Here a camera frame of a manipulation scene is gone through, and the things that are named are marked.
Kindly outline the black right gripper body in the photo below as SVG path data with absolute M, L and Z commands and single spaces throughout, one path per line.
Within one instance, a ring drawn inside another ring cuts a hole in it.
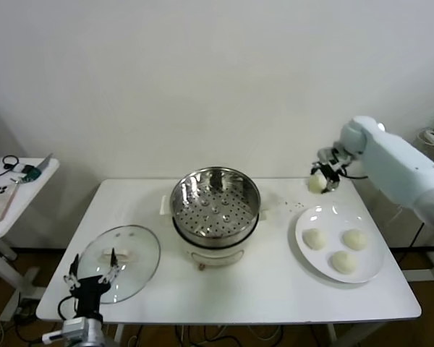
M 338 163 L 331 164 L 329 162 L 323 163 L 318 161 L 316 166 L 325 177 L 326 181 L 340 181 L 340 177 L 343 173 L 342 167 Z

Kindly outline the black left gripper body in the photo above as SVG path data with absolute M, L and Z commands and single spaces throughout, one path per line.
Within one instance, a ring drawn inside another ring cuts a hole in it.
M 103 280 L 102 275 L 82 278 L 78 280 L 79 286 L 70 288 L 71 295 L 77 300 L 75 317 L 88 319 L 102 319 L 100 313 L 101 297 L 111 288 L 108 280 Z

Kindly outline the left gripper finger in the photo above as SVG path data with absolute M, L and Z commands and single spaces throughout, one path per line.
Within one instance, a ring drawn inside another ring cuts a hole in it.
M 77 279 L 78 265 L 79 265 L 79 254 L 76 254 L 74 260 L 69 266 L 68 274 L 64 276 L 64 282 L 69 286 L 70 289 L 75 289 L 80 287 L 80 282 Z
M 118 277 L 121 271 L 115 248 L 111 249 L 109 265 L 110 268 L 108 272 L 105 275 L 103 275 L 101 278 L 102 284 L 112 283 Z

